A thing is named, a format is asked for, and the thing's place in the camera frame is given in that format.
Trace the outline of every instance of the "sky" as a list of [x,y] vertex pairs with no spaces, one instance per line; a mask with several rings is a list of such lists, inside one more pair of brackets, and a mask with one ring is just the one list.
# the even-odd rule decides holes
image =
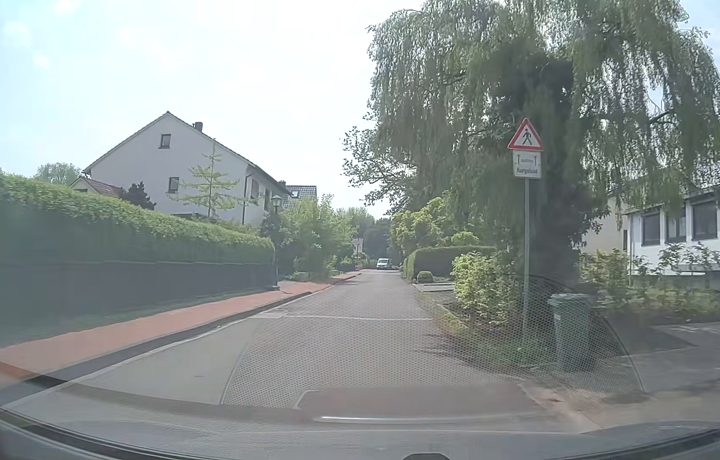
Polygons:
[[[0,0],[0,167],[84,167],[169,110],[277,180],[362,205],[342,140],[368,126],[365,28],[420,4]],[[720,0],[683,6],[720,70]]]

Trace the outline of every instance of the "text sign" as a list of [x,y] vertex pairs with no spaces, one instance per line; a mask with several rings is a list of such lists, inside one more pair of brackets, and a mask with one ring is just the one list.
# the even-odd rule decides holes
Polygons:
[[540,152],[513,151],[513,176],[515,178],[541,179]]

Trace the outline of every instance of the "windshield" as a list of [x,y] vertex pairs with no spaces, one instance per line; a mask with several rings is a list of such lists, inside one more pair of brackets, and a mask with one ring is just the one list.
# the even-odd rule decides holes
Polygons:
[[243,460],[717,426],[720,1],[0,0],[0,409]]

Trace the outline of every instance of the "triangular warning sign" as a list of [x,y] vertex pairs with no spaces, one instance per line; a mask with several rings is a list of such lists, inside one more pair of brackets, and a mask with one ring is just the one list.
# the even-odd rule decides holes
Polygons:
[[541,152],[544,148],[541,146],[541,138],[539,138],[536,128],[529,119],[522,120],[522,124],[518,125],[518,131],[513,135],[508,144],[510,150],[529,150],[531,152]]

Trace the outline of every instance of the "red brick sidewalk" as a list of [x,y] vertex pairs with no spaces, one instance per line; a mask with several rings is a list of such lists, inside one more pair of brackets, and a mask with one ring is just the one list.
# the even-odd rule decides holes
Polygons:
[[31,340],[0,349],[0,388],[35,374],[122,350],[173,332],[185,331],[209,322],[242,313],[277,300],[306,292],[317,292],[357,273],[333,277],[331,282],[281,282],[281,290],[180,308],[100,328]]

